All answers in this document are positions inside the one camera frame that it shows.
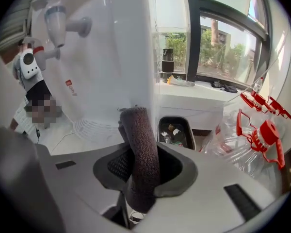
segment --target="power cord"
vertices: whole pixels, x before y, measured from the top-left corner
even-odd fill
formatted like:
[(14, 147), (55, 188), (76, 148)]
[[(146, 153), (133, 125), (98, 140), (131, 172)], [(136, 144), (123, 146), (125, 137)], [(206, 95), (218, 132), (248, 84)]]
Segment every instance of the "power cord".
[(35, 125), (34, 125), (34, 127), (35, 127), (35, 133), (37, 134), (37, 137), (38, 137), (38, 141), (37, 141), (37, 144), (38, 144), (39, 140), (40, 140), (40, 130), (38, 130)]
[(61, 140), (55, 145), (55, 147), (53, 148), (53, 150), (51, 151), (51, 153), (50, 154), (52, 154), (53, 153), (53, 151), (55, 150), (55, 148), (61, 143), (61, 141), (66, 137), (66, 136), (68, 136), (68, 135), (71, 135), (71, 134), (75, 134), (75, 132), (72, 132), (72, 133), (69, 133), (69, 134), (65, 134), (62, 138), (61, 138)]

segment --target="bottle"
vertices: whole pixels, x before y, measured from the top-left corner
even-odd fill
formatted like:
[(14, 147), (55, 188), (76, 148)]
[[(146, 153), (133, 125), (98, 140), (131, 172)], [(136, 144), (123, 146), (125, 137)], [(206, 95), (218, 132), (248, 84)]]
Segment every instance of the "bottle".
[(174, 55), (173, 49), (163, 49), (163, 60), (162, 60), (162, 73), (163, 73), (163, 82), (167, 83), (168, 78), (174, 72)]
[(251, 92), (251, 96), (254, 97), (256, 93), (259, 93), (263, 85), (263, 77), (261, 77), (256, 83), (254, 84), (253, 91)]

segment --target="trash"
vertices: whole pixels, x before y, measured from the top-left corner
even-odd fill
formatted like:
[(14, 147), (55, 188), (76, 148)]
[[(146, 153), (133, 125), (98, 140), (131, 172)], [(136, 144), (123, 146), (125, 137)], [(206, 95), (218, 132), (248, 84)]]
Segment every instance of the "trash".
[(174, 142), (173, 144), (174, 145), (177, 145), (179, 147), (183, 147), (183, 143), (182, 142), (179, 142), (179, 141), (178, 142)]
[(171, 143), (170, 135), (167, 132), (163, 131), (161, 132), (161, 135), (164, 137), (165, 143)]
[(174, 131), (175, 127), (172, 124), (169, 124), (168, 126), (168, 130), (169, 131)]
[(180, 77), (178, 79), (176, 79), (173, 75), (171, 75), (168, 78), (167, 83), (168, 84), (180, 85), (180, 86), (194, 86), (195, 85), (195, 82), (182, 80)]
[(176, 135), (176, 134), (179, 133), (179, 132), (181, 132), (181, 131), (178, 130), (178, 129), (175, 129), (175, 130), (173, 131), (173, 134)]

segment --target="red bottle cap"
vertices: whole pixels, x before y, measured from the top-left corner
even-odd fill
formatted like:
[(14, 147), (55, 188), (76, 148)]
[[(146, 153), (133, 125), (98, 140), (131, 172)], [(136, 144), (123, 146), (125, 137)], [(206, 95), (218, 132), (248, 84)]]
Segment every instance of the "red bottle cap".
[(266, 120), (260, 127), (261, 135), (268, 145), (272, 145), (279, 138), (279, 132), (270, 120)]

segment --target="red label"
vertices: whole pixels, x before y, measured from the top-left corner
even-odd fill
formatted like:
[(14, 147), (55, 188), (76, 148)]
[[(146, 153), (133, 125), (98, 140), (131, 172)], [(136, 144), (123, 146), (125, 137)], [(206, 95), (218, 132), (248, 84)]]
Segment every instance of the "red label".
[(70, 85), (72, 85), (71, 80), (67, 80), (67, 81), (66, 81), (66, 86), (70, 86)]

